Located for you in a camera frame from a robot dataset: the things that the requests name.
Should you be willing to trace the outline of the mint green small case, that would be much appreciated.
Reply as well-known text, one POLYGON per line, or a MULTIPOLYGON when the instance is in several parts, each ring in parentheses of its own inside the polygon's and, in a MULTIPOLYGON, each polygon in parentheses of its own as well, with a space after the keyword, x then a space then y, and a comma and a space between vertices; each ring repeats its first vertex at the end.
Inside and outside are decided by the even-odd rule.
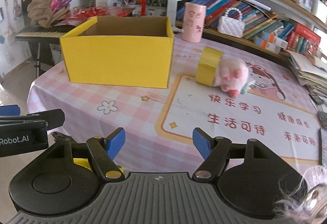
POLYGON ((251 85, 251 83, 247 83, 246 85, 244 85, 241 89, 241 94, 246 94, 251 89, 251 85))

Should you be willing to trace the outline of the white quilted pearl handbag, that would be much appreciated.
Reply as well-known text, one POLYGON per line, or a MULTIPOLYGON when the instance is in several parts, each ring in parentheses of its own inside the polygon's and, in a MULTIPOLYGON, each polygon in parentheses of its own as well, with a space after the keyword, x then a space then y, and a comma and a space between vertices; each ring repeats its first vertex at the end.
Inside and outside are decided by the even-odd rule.
POLYGON ((245 23, 242 21, 242 13, 236 7, 229 7, 226 9, 224 15, 219 18, 217 31, 224 35, 242 38, 245 29, 245 23), (239 13, 238 18, 229 17, 231 11, 237 11, 239 13))

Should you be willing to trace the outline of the orange white box upper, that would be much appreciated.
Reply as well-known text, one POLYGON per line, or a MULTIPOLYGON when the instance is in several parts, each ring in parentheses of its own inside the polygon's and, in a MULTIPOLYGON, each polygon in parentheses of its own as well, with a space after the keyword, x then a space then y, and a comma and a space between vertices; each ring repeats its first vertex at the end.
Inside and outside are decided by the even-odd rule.
POLYGON ((276 46, 278 46, 280 48, 283 48, 283 49, 287 49, 287 47, 288 47, 288 42, 287 41, 284 41, 283 39, 275 36, 272 33, 268 33, 268 32, 263 31, 261 33, 261 39, 263 39, 263 40, 265 40, 265 41, 267 41, 269 43, 275 44, 276 46))

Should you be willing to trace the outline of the stack of papers and notebooks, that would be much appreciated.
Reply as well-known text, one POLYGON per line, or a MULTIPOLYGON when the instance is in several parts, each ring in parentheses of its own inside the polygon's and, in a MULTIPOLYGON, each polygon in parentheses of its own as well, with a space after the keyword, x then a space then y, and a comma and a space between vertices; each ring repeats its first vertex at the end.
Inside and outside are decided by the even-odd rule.
POLYGON ((288 51, 290 68, 300 85, 307 87, 311 94, 326 98, 326 70, 317 67, 302 54, 288 51))

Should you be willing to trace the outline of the orange white box lower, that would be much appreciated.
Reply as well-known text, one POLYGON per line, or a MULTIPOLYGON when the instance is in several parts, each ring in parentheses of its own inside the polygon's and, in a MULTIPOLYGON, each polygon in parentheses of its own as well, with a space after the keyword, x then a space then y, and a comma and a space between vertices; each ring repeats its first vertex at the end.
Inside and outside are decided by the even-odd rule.
POLYGON ((268 42, 263 40, 262 38, 259 38, 257 36, 254 37, 254 44, 260 48, 269 50, 270 52, 274 52, 276 54, 279 54, 281 48, 274 43, 268 42))

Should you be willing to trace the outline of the yellow tape roll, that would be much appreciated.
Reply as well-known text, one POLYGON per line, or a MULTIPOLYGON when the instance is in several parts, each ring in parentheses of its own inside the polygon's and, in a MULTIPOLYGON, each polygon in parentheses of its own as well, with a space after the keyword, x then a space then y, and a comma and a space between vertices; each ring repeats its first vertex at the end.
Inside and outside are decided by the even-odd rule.
POLYGON ((216 69, 223 55, 223 52, 205 46, 199 58, 196 71, 196 81, 198 83, 209 87, 213 86, 216 69))

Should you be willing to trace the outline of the row of leaning books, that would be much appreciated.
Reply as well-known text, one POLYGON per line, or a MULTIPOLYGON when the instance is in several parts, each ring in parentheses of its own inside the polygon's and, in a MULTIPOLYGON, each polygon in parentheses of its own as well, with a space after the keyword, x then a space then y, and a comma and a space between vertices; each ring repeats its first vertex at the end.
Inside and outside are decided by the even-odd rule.
MULTIPOLYGON (((236 7, 241 11, 242 21, 245 23, 242 38, 247 40, 254 41, 255 36, 260 38, 261 33, 265 31, 285 41, 294 29, 294 24, 277 17, 270 17, 265 11, 242 0, 187 0, 185 3, 187 2, 206 6, 203 30, 211 28, 217 31, 219 18, 224 15, 229 7, 236 7)), ((184 12, 185 4, 178 9, 176 19, 183 21, 184 12)), ((238 18, 239 13, 231 11, 228 16, 238 18)))

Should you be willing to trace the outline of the pink plush pig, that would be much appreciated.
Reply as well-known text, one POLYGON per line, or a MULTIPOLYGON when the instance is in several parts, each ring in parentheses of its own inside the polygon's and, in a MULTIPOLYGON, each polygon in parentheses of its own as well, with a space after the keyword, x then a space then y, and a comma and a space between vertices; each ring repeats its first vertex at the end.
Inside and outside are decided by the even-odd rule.
POLYGON ((220 87, 231 98, 236 98, 248 81, 247 64, 236 58, 221 58, 215 71, 214 87, 220 87))

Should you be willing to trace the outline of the pink cylindrical container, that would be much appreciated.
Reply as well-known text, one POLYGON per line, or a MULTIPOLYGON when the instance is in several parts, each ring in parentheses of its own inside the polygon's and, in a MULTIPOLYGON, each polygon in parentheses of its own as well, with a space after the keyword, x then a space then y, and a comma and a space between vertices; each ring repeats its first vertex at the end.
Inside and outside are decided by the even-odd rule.
POLYGON ((185 3, 182 39, 190 43, 199 43, 202 38, 206 17, 206 6, 185 3))

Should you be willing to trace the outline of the red thick dictionary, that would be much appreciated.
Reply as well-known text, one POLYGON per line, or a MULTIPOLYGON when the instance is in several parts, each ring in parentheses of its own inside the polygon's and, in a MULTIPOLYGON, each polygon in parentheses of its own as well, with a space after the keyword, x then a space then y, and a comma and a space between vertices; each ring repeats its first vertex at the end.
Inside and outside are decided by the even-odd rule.
POLYGON ((319 45, 321 37, 306 26, 295 22, 293 32, 307 39, 313 45, 319 45))

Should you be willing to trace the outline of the pink cartoon table mat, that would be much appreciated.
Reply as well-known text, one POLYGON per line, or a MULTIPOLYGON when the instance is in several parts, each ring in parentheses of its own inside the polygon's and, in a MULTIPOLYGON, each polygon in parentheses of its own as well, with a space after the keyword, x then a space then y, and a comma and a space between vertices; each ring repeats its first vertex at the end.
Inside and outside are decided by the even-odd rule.
POLYGON ((175 38, 166 89, 76 84, 60 63, 32 83, 27 106, 30 112, 62 109, 61 131, 78 142, 124 128, 126 141, 115 162, 130 171, 194 172, 202 162, 192 142, 197 127, 234 143, 258 139, 300 173, 319 162, 316 110, 294 74, 207 39, 191 44, 175 38), (255 80, 251 90, 232 99, 219 88, 197 83, 205 47, 246 61, 255 80))

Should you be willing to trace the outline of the black Yamaha keyboard piano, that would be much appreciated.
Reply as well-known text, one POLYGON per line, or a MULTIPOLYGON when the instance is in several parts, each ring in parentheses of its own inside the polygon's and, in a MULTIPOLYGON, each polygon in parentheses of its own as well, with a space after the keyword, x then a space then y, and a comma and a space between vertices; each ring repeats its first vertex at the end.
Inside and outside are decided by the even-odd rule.
POLYGON ((33 61, 36 62, 34 65, 36 78, 55 65, 51 46, 59 46, 59 39, 74 28, 72 25, 52 26, 50 28, 27 25, 16 34, 16 41, 28 43, 33 61))

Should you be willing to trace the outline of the yellow cardboard box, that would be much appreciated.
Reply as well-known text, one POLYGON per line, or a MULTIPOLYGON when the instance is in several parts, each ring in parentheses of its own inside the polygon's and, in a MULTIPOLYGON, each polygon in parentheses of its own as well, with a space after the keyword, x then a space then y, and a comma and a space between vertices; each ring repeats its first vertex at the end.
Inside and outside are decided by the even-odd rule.
POLYGON ((96 16, 60 38, 71 82, 167 88, 174 51, 168 17, 96 16))

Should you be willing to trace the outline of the red paper sheets pile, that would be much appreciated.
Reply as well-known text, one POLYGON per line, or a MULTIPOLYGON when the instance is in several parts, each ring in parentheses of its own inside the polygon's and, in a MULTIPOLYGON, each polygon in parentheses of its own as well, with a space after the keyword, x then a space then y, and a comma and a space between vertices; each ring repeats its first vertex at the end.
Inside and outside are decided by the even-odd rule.
POLYGON ((69 11, 67 14, 61 16, 53 26, 63 26, 63 25, 71 25, 78 26, 85 21, 93 18, 95 16, 116 16, 116 17, 127 17, 132 14, 135 7, 127 8, 127 7, 76 7, 72 11, 69 11))

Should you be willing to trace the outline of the dark smartphone on papers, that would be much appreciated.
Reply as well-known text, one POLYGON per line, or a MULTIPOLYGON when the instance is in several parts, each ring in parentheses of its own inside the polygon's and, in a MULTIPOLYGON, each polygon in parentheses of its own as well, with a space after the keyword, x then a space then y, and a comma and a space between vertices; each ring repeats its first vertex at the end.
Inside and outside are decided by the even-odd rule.
POLYGON ((324 130, 327 130, 327 113, 325 113, 323 111, 319 111, 319 112, 317 112, 317 116, 318 116, 319 122, 321 124, 321 127, 324 130))

